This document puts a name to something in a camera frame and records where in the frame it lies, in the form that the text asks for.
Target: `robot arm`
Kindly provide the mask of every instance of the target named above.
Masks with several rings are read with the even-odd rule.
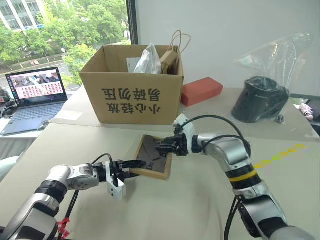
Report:
[[[307,232],[288,225],[283,210],[254,169],[243,141],[224,137],[210,142],[216,137],[218,135],[205,133],[187,139],[184,133],[176,130],[175,136],[165,138],[156,149],[162,154],[186,156],[189,153],[187,142],[192,141],[193,153],[216,159],[240,201],[237,209],[252,237],[264,240],[314,240]]]
[[[58,230],[55,216],[68,190],[87,190],[106,182],[111,196],[121,200],[126,194],[125,179],[137,176],[123,169],[138,168],[144,164],[143,161],[118,160],[105,164],[55,166],[35,193],[14,215],[0,239],[53,239]]]

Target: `computer monitor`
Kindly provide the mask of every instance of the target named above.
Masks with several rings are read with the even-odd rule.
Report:
[[[68,100],[57,67],[10,73],[5,76],[18,107]]]

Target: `black cable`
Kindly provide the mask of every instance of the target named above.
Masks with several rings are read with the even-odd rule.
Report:
[[[213,141],[219,140],[219,139],[223,139],[223,138],[235,138],[235,139],[240,139],[243,142],[244,148],[246,150],[246,152],[248,153],[249,157],[251,157],[251,146],[250,143],[245,140],[243,137],[237,136],[237,135],[220,135],[217,137],[214,137],[212,139],[210,139],[209,141],[207,141],[204,145],[203,145],[203,149],[206,149],[206,147]]]
[[[108,156],[108,157],[109,157],[110,165],[111,165],[111,167],[113,168],[113,167],[114,167],[114,161],[112,160],[112,157],[111,157],[111,155],[110,155],[109,153],[104,153],[104,154],[102,154],[102,155],[99,156],[96,160],[94,160],[94,161],[91,163],[91,165],[95,164],[97,161],[99,161],[99,160],[100,160],[102,157],[104,157],[104,156]],[[71,199],[71,201],[70,201],[69,207],[68,207],[68,209],[67,209],[67,211],[66,211],[66,214],[65,214],[65,217],[64,217],[64,218],[69,218],[69,217],[70,217],[70,215],[71,215],[71,213],[72,213],[72,210],[74,209],[74,206],[75,206],[76,201],[77,201],[77,199],[78,199],[78,195],[79,195],[79,190],[75,190],[74,193],[73,193],[72,199]],[[57,237],[57,240],[61,240],[61,238],[62,238],[62,233],[59,232],[58,237]]]
[[[227,119],[227,118],[225,118],[225,117],[223,117],[223,116],[217,116],[217,115],[201,115],[201,116],[196,116],[196,117],[194,117],[194,118],[186,121],[184,124],[182,124],[182,125],[180,126],[180,128],[182,129],[185,125],[187,125],[187,124],[189,124],[189,123],[191,123],[191,122],[193,122],[193,121],[195,121],[195,120],[204,119],[204,118],[220,119],[220,120],[222,120],[222,121],[227,122],[228,124],[230,124],[230,125],[234,128],[234,130],[239,134],[239,136],[244,139],[244,136],[242,135],[242,133],[241,133],[241,131],[239,130],[239,128],[238,128],[232,121],[230,121],[229,119]]]
[[[232,221],[233,221],[233,219],[235,217],[235,214],[236,214],[236,212],[238,210],[238,207],[239,207],[240,203],[241,203],[241,201],[238,200],[238,202],[236,203],[234,209],[232,209],[232,207],[230,209],[230,212],[232,210],[232,214],[229,215],[228,220],[226,221],[223,240],[228,240],[229,239],[229,233],[230,233],[231,224],[232,224]]]

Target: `laptop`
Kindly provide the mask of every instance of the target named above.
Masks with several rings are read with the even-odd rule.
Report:
[[[59,69],[49,67],[6,74],[17,111],[2,135],[38,130],[68,100]]]

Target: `plastic bag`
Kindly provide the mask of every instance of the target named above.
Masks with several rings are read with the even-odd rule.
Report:
[[[304,53],[312,41],[309,33],[298,33],[268,43],[237,59],[237,63],[255,73],[245,81],[232,115],[244,123],[276,118],[290,97],[290,84],[298,79],[306,63]]]
[[[161,62],[155,45],[152,43],[143,50],[141,59],[138,61],[134,73],[136,74],[161,74]]]

